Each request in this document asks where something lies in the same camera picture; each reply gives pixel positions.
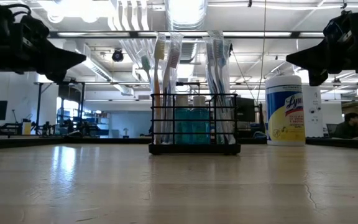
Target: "office chair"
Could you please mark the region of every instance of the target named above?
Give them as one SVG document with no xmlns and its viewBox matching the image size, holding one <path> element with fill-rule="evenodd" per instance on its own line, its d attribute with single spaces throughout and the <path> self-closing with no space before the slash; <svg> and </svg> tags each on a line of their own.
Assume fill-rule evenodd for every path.
<svg viewBox="0 0 358 224">
<path fill-rule="evenodd" d="M 328 129 L 328 134 L 329 134 L 329 137 L 335 137 L 335 130 L 336 130 L 336 127 L 338 125 L 337 124 L 327 124 L 327 129 Z"/>
</svg>

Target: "black wire rack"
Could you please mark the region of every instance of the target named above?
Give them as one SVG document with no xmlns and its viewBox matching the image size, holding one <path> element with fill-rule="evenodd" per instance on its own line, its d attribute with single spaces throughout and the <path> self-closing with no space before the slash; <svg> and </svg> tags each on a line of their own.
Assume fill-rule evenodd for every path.
<svg viewBox="0 0 358 224">
<path fill-rule="evenodd" d="M 170 154 L 170 153 L 185 153 L 185 154 L 193 154 L 193 153 L 205 153 L 205 154 L 232 154 L 236 155 L 241 151 L 241 145 L 237 143 L 237 94 L 185 94 L 185 96 L 210 96 L 211 99 L 208 100 L 208 105 L 206 106 L 177 106 L 176 105 L 176 96 L 183 96 L 183 94 L 151 94 L 152 97 L 152 128 L 151 128 L 151 137 L 152 143 L 149 145 L 149 152 L 153 155 L 158 154 Z M 164 100 L 170 99 L 172 103 L 168 106 L 156 106 L 155 100 L 156 98 L 160 98 L 161 104 Z M 229 106 L 222 106 L 231 99 Z M 209 111 L 209 119 L 177 119 L 175 117 L 175 109 L 178 108 L 204 108 Z M 171 111 L 172 117 L 169 118 L 156 118 L 156 112 L 159 111 L 160 114 L 163 114 L 163 111 Z M 229 118 L 232 119 L 218 119 L 218 110 L 225 110 L 227 113 L 231 115 Z M 207 132 L 176 132 L 175 125 L 177 121 L 187 121 L 187 122 L 209 122 L 209 130 Z M 169 132 L 155 132 L 156 122 L 171 122 L 172 131 Z M 220 122 L 230 122 L 233 127 L 230 128 L 230 131 L 224 132 L 219 131 L 217 127 L 219 125 L 223 125 Z M 215 131 L 211 131 L 211 124 L 214 126 Z M 209 136 L 209 144 L 177 144 L 175 141 L 175 136 L 178 135 L 199 135 L 199 134 L 207 134 Z M 218 136 L 233 136 L 234 144 L 229 144 L 228 140 L 225 137 L 224 142 L 218 142 Z M 160 139 L 162 136 L 165 136 L 167 139 L 171 139 L 170 142 L 162 142 Z"/>
</svg>

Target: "blue wall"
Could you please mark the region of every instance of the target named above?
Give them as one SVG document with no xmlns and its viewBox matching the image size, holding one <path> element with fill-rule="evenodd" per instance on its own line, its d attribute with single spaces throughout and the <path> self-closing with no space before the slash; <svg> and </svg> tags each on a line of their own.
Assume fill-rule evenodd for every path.
<svg viewBox="0 0 358 224">
<path fill-rule="evenodd" d="M 125 134 L 124 128 L 128 129 L 130 138 L 138 138 L 140 134 L 148 134 L 152 125 L 151 111 L 114 111 L 111 113 L 111 129 L 119 130 L 119 137 Z"/>
</svg>

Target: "bottle cap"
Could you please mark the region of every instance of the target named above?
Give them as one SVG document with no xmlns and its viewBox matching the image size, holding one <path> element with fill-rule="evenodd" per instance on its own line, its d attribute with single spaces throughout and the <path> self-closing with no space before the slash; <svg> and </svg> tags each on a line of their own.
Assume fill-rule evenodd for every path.
<svg viewBox="0 0 358 224">
<path fill-rule="evenodd" d="M 205 106 L 205 96 L 194 96 L 193 106 Z"/>
<path fill-rule="evenodd" d="M 177 96 L 175 106 L 189 106 L 188 95 Z"/>
</svg>

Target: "desk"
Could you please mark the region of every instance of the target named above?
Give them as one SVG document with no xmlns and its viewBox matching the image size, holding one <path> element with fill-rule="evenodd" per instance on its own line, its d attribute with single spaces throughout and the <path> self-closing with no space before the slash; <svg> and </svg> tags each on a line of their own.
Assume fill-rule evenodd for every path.
<svg viewBox="0 0 358 224">
<path fill-rule="evenodd" d="M 0 149 L 0 223 L 358 223 L 358 149 L 147 145 Z"/>
</svg>

